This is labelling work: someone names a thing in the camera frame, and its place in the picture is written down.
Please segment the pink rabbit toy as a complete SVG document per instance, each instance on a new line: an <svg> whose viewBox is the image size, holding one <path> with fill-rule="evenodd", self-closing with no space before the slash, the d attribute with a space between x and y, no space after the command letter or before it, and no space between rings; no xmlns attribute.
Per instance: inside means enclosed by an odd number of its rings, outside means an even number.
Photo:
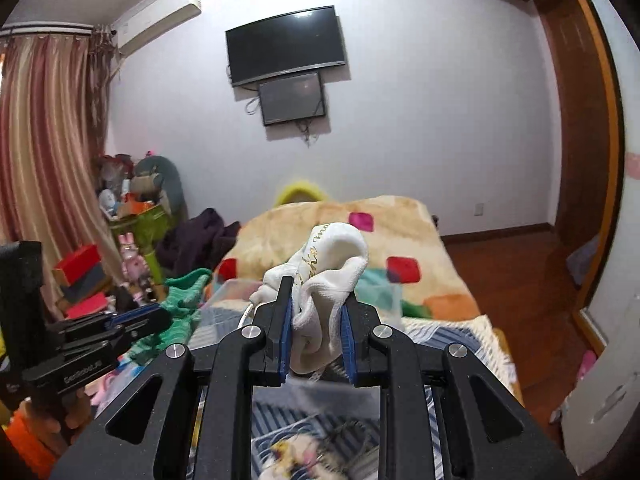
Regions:
<svg viewBox="0 0 640 480"><path fill-rule="evenodd" d="M125 281L139 286L149 284L151 278L149 266L134 242L134 234L131 232L119 234L118 241Z"/></svg>

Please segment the white air conditioner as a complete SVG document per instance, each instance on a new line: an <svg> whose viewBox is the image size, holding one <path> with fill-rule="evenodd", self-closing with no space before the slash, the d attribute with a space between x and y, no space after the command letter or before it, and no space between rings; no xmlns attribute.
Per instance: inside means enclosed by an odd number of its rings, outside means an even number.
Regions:
<svg viewBox="0 0 640 480"><path fill-rule="evenodd" d="M153 0L114 23L117 53L126 58L201 12L201 0Z"/></svg>

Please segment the wall mounted black television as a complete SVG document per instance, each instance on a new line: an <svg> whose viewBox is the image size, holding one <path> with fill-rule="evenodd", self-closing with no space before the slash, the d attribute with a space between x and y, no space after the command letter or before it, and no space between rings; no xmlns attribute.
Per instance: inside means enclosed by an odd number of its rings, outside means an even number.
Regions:
<svg viewBox="0 0 640 480"><path fill-rule="evenodd" d="M346 63L334 6L280 14L235 27L226 31L226 41L235 87Z"/></svg>

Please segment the small dark wall monitor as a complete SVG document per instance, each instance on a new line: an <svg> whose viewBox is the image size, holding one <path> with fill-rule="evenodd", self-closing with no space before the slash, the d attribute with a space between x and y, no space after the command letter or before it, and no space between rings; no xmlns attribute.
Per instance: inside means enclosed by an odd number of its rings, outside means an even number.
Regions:
<svg viewBox="0 0 640 480"><path fill-rule="evenodd" d="M319 72L271 79L258 84L262 123L266 126L326 116Z"/></svg>

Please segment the yellow fluffy object behind blanket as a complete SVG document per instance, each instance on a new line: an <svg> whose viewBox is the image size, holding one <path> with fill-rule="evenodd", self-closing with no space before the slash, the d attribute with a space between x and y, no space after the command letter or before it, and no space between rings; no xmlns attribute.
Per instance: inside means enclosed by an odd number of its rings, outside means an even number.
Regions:
<svg viewBox="0 0 640 480"><path fill-rule="evenodd" d="M329 199L328 194L318 185L307 181L294 181L282 188L274 206L279 207L286 204L325 202Z"/></svg>

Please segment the white sock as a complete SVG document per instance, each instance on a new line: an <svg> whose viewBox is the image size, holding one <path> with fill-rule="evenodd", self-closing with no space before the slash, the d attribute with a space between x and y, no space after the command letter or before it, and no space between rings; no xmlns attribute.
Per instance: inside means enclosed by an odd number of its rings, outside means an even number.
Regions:
<svg viewBox="0 0 640 480"><path fill-rule="evenodd" d="M266 271L241 320L256 318L260 306L277 298L282 278L294 278L290 369L299 375L321 370L342 354L341 308L368 261L366 240L354 226L315 226L287 262Z"/></svg>

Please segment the yellow plush doll head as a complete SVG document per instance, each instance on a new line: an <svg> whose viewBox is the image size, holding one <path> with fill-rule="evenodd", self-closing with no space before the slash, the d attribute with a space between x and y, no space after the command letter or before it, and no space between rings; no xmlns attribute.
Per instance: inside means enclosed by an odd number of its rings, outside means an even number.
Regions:
<svg viewBox="0 0 640 480"><path fill-rule="evenodd" d="M343 480L348 475L340 460L317 437L294 434L274 442L259 479Z"/></svg>

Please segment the red box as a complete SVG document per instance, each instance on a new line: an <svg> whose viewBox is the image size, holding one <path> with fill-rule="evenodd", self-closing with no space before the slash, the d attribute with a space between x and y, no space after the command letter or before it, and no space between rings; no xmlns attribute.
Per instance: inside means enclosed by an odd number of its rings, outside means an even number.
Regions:
<svg viewBox="0 0 640 480"><path fill-rule="evenodd" d="M96 244L81 246L60 260L52 269L55 283L70 287L101 262Z"/></svg>

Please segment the grey green plush toy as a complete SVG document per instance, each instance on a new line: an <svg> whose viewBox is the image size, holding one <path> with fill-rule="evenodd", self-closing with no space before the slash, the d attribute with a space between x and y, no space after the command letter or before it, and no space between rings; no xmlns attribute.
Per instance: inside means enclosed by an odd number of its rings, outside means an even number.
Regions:
<svg viewBox="0 0 640 480"><path fill-rule="evenodd" d="M130 192L137 200L152 200L179 220L186 218L186 201L178 169L164 156L146 156L134 165Z"/></svg>

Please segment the brown wooden door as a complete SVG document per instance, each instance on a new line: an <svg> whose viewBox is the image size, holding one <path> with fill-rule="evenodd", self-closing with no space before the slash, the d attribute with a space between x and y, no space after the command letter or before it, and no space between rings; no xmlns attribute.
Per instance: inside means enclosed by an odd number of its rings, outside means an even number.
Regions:
<svg viewBox="0 0 640 480"><path fill-rule="evenodd" d="M531 1L550 48L561 113L561 179L555 229L596 252L580 286L588 307L610 253L622 196L624 125L612 52L591 0Z"/></svg>

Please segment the clear plastic storage box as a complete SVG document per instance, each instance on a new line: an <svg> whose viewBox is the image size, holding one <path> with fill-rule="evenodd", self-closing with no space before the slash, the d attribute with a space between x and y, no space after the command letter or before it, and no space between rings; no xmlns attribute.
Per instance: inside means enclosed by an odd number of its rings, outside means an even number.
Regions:
<svg viewBox="0 0 640 480"><path fill-rule="evenodd" d="M213 296L200 309L200 322L186 344L190 350L218 344L224 336L238 327L248 306L250 295L260 283L235 278L220 285ZM366 271L355 287L360 302L370 304L378 311L384 324L402 329L401 286L386 280L386 274Z"/></svg>

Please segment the colourful fleece blanket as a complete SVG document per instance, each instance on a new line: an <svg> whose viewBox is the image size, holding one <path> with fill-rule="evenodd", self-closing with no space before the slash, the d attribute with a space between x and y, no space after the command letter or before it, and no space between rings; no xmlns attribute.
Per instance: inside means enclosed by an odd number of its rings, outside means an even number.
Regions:
<svg viewBox="0 0 640 480"><path fill-rule="evenodd" d="M425 205L384 195L348 203L309 202L270 209L242 226L215 270L218 282L258 281L283 264L299 283L326 270L366 272L399 287L413 316L467 321L480 314Z"/></svg>

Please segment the dark purple garment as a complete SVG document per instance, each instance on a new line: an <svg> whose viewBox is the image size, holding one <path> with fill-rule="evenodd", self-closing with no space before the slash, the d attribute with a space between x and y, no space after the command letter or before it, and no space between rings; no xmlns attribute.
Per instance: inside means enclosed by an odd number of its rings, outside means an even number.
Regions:
<svg viewBox="0 0 640 480"><path fill-rule="evenodd" d="M241 223L227 224L214 208L170 229L155 246L166 278L180 278L201 268L215 270L236 243Z"/></svg>

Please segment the striped red beige curtain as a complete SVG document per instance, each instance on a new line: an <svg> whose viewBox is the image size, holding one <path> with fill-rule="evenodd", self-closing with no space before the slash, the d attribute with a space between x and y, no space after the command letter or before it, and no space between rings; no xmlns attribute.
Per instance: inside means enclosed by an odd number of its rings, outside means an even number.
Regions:
<svg viewBox="0 0 640 480"><path fill-rule="evenodd" d="M52 275L60 260L95 244L107 270L119 271L96 198L114 53L103 26L1 41L1 239L41 243L41 292L55 321L63 316Z"/></svg>

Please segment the navy white patterned tablecloth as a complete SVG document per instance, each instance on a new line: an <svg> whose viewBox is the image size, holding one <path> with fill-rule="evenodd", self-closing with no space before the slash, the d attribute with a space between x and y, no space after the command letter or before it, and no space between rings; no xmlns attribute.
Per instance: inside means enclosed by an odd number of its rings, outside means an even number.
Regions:
<svg viewBox="0 0 640 480"><path fill-rule="evenodd" d="M511 355L488 316L449 322L427 318L396 321L384 315L382 321L427 347L442 350L450 344L463 344L506 388L518 392ZM319 378L291 374L280 388L256 388L252 407L253 477L258 478L272 462L268 444L277 437L304 432L322 439L333 430L339 432L333 453L343 470L353 479L371 479L371 453L378 447L380 435L380 390L354 388L347 381L341 361L328 366Z"/></svg>

